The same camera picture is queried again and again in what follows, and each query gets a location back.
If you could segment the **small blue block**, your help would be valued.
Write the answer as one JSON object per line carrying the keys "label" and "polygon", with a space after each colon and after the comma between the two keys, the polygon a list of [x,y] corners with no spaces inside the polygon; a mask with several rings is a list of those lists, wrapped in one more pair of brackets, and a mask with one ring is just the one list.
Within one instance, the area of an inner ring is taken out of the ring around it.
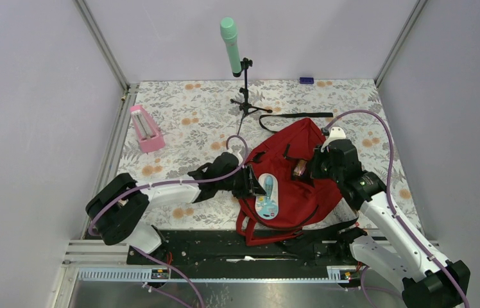
{"label": "small blue block", "polygon": [[312,77],[299,77],[300,84],[314,84],[314,78]]}

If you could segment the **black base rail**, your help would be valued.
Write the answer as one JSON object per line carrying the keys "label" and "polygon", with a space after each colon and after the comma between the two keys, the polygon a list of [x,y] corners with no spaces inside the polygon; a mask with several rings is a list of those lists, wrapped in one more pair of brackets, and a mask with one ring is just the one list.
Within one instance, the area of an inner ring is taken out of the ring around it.
{"label": "black base rail", "polygon": [[361,265],[332,235],[301,253],[276,243],[247,246],[234,231],[163,230],[164,243],[151,256],[191,279],[328,278],[329,270],[356,272]]}

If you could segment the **pink metronome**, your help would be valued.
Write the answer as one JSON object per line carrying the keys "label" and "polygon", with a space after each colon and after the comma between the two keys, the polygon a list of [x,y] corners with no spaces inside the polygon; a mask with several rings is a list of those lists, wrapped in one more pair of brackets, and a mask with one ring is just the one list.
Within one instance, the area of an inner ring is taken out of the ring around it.
{"label": "pink metronome", "polygon": [[159,126],[145,108],[135,105],[130,108],[130,115],[143,153],[158,151],[166,145]]}

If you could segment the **clear plastic pouch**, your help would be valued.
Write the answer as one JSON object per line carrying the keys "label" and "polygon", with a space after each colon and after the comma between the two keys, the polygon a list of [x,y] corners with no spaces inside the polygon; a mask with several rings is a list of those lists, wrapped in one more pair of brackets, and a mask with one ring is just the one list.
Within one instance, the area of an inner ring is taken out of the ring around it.
{"label": "clear plastic pouch", "polygon": [[351,221],[359,217],[358,213],[348,205],[344,198],[340,200],[332,213],[341,221]]}

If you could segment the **pink capped marker set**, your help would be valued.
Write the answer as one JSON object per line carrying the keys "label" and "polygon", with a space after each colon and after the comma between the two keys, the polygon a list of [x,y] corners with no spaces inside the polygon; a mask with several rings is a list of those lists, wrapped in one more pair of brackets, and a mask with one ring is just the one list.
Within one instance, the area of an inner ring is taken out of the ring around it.
{"label": "pink capped marker set", "polygon": [[293,168],[293,176],[295,178],[304,178],[309,176],[308,161],[304,159],[298,160],[296,166]]}

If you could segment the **black mini tripod stand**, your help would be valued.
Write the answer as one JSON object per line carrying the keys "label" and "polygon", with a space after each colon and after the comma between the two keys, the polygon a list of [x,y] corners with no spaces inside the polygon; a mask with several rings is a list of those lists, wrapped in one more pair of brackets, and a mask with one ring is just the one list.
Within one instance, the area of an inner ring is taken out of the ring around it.
{"label": "black mini tripod stand", "polygon": [[239,77],[241,73],[243,73],[244,76],[244,86],[239,89],[239,93],[243,95],[243,102],[236,101],[234,99],[231,99],[230,102],[232,104],[238,105],[238,109],[242,112],[241,114],[241,119],[239,122],[239,126],[237,129],[237,135],[240,135],[241,132],[241,127],[243,124],[243,121],[245,118],[250,116],[251,114],[262,111],[262,112],[267,112],[267,113],[272,113],[272,109],[268,108],[261,108],[261,107],[255,107],[249,102],[249,95],[250,92],[248,90],[248,69],[253,65],[253,61],[248,59],[248,58],[243,58],[241,60],[241,72],[236,74],[236,77]]}

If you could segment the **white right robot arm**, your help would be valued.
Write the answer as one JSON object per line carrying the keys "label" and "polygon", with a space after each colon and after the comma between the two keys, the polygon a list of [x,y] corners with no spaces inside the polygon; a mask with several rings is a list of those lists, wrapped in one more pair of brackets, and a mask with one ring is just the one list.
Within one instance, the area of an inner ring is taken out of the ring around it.
{"label": "white right robot arm", "polygon": [[394,249],[391,253],[360,235],[337,245],[339,261],[369,266],[393,284],[407,307],[469,307],[467,265],[452,262],[404,219],[383,181],[362,168],[350,140],[315,147],[309,170],[313,178],[333,180],[350,208],[375,223]]}

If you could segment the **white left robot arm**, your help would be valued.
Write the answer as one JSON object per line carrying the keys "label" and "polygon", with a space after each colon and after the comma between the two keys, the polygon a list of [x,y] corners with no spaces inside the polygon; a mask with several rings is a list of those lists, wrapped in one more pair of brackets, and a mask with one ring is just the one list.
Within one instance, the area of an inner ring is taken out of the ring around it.
{"label": "white left robot arm", "polygon": [[230,191],[237,199],[264,196],[266,191],[241,156],[224,152],[187,175],[161,182],[138,185],[128,173],[117,175],[87,204],[88,232],[112,246],[124,243],[142,251],[153,264],[162,262],[167,247],[156,227],[142,222],[150,206],[198,203]]}

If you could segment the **red student backpack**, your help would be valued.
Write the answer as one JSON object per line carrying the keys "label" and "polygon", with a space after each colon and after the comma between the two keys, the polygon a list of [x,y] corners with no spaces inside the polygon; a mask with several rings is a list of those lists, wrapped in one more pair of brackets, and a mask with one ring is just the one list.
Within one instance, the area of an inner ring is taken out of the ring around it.
{"label": "red student backpack", "polygon": [[257,197],[239,199],[236,231],[244,236],[247,246],[294,239],[302,235],[303,227],[326,218],[342,199],[331,179],[293,176],[297,161],[310,161],[315,147],[325,141],[313,120],[332,115],[331,112],[284,114],[285,118],[296,121],[273,132],[248,155],[246,164],[253,167],[258,179],[263,173],[269,173],[278,180],[279,213],[274,219],[262,219],[255,210]]}

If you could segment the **mint green microphone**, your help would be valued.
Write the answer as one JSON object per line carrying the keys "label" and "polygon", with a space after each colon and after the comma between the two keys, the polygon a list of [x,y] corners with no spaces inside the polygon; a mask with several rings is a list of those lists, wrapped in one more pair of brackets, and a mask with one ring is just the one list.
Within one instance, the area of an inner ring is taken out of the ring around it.
{"label": "mint green microphone", "polygon": [[224,17],[220,24],[220,35],[227,51],[230,68],[234,77],[240,77],[243,70],[237,46],[237,26],[231,17]]}

